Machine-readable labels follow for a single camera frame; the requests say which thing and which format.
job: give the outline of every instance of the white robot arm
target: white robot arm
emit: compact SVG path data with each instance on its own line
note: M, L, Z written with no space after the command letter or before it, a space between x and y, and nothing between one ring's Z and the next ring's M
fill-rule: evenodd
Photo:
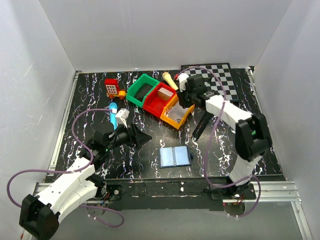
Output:
M201 75L189 76L181 73L177 79L179 104L184 108L195 104L207 112L193 132L193 136L197 135L198 138L197 131L204 130L212 115L219 115L224 98L216 91L208 91ZM235 149L238 156L228 176L228 183L235 183L252 175L256 164L272 146L272 140L262 113L252 114L226 101L221 119L235 130ZM239 189L245 188L248 183L248 179L236 183L231 192L239 192Z
M36 239L49 240L69 213L101 194L105 181L95 172L108 160L110 150L123 144L140 147L152 139L133 123L131 127L119 124L114 130L112 123L106 122L99 130L86 143L94 156L91 165L75 171L90 162L90 153L83 150L67 169L71 173L62 174L38 195L29 194L23 199L19 225Z

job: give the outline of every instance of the marbled black mat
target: marbled black mat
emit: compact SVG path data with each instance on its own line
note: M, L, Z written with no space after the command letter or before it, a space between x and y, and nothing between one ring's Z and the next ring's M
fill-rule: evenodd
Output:
M74 96L68 116L65 133L61 143L56 170L66 170L73 163L81 147L73 139L71 125L75 117L86 109L105 108L111 102L106 95L104 85L105 78L119 80L119 86L128 89L131 84L143 73L162 80L164 71L134 71L134 72L101 72L80 73L76 83ZM178 70L169 71L172 76ZM231 74L237 87L240 103L239 107L252 113L259 112L259 107L252 89L247 72L243 68L231 69ZM199 178L203 177L203 157L207 148L214 120L208 124L202 136L197 142L191 138L192 132L200 121L204 111L195 109L189 115L185 124L176 130L170 125L152 116L142 108L137 107L126 99L114 101L119 108L127 108L130 111L127 123L137 123L143 132L152 136L152 141L145 144L141 149L135 149L126 145L111 151L111 156L100 170L99 175L106 179L139 179L139 178ZM94 133L95 127L103 121L108 121L109 116L103 112L89 113L81 117L76 124L75 132L80 140L89 139ZM236 152L233 145L235 140L234 131L224 122L220 122L209 152L208 174L212 177L225 176L233 168L236 160ZM158 148L188 145L194 154L192 166L159 168ZM281 174L278 160L271 149L270 152L259 162L254 170L256 175Z

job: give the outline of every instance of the white wall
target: white wall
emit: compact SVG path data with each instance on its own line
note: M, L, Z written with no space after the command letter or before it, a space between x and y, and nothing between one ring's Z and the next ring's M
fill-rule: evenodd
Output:
M74 68L256 65L292 0L39 0Z
M4 0L0 8L0 238L20 239L20 209L6 185L16 172L48 169L75 70L38 0ZM44 174L12 183L16 201Z
M255 68L275 150L320 239L320 2L293 0Z

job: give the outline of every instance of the black and white checkerboard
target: black and white checkerboard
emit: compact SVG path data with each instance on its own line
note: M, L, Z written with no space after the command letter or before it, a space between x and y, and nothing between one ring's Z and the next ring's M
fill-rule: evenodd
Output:
M183 70L190 66L199 66L212 70L217 77L220 77L220 80L226 92L226 99L230 100L231 102L239 101L239 96L236 90L235 82L231 76L229 63L182 65L181 69ZM208 90L215 90L218 91L221 95L223 95L223 91L219 83L216 82L214 76L208 73L206 70L191 68L190 70L185 71L185 73L190 76L201 74L204 78L204 84L206 85L206 88Z

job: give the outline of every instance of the green bin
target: green bin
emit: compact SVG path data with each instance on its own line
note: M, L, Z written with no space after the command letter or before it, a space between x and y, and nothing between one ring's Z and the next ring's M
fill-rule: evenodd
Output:
M158 80L144 73L129 87L126 99L142 108L146 97L159 83Z

